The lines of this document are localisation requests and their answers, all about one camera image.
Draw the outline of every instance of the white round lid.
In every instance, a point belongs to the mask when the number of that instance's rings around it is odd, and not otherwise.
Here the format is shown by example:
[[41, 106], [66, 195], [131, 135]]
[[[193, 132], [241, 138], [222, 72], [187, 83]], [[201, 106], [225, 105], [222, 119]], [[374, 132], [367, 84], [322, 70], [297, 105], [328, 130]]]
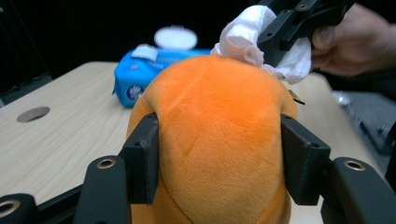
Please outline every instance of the white round lid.
[[163, 49], [193, 49], [198, 38], [194, 31], [172, 25], [159, 29], [155, 33], [154, 41]]

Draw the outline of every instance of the table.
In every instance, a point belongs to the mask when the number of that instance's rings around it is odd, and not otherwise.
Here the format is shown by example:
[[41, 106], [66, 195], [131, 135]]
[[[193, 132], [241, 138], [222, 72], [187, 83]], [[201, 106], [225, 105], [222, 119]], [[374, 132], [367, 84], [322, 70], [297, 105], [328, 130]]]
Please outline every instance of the table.
[[[112, 95], [116, 66], [84, 63], [0, 108], [0, 196], [24, 192], [43, 203], [82, 184], [91, 161], [118, 155], [132, 109]], [[306, 102], [298, 120], [332, 148], [331, 159], [352, 157], [379, 172], [324, 77], [284, 84]], [[320, 206], [294, 204], [291, 223], [321, 223]]]

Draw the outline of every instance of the human hand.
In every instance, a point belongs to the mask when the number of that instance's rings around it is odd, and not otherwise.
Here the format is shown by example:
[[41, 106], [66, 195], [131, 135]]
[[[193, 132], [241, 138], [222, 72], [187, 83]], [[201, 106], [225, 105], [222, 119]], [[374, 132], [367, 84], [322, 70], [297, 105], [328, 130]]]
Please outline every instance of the human hand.
[[354, 4], [336, 26], [317, 28], [312, 36], [312, 68], [339, 76], [396, 67], [396, 25]]

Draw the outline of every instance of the white tissue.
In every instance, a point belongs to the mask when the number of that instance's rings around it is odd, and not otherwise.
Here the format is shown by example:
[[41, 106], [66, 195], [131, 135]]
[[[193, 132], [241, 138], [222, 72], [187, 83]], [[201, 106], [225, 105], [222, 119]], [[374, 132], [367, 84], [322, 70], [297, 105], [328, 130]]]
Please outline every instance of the white tissue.
[[265, 69], [277, 78], [285, 78], [289, 84], [302, 81], [311, 68], [311, 44], [307, 37], [298, 39], [275, 68], [265, 63], [265, 52], [257, 47], [259, 35], [275, 18], [269, 7], [246, 8], [222, 30], [219, 43], [210, 53]]

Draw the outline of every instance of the stuffed toy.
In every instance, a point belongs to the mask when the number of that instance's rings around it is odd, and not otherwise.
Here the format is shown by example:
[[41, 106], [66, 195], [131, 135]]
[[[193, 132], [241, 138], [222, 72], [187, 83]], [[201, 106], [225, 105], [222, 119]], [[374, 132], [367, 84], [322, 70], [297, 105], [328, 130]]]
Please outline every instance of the stuffed toy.
[[153, 204], [133, 204], [134, 224], [289, 223], [280, 114], [297, 105], [270, 72], [221, 55], [161, 71], [137, 100], [127, 136], [159, 120]]

